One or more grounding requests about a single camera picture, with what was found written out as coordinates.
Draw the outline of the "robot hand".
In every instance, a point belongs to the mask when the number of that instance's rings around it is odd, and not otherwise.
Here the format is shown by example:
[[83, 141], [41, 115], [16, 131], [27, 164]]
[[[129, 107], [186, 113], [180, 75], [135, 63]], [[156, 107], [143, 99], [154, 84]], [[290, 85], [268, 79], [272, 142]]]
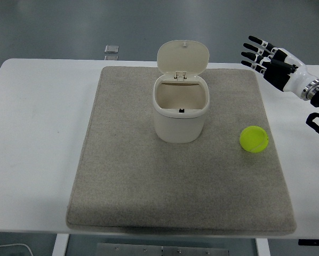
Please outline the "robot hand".
[[241, 55], [246, 59], [241, 64], [263, 75], [263, 78], [283, 92], [292, 92], [307, 100], [307, 92], [318, 79], [307, 71], [307, 66], [284, 48], [274, 46], [254, 36], [251, 43], [244, 43], [248, 50]]

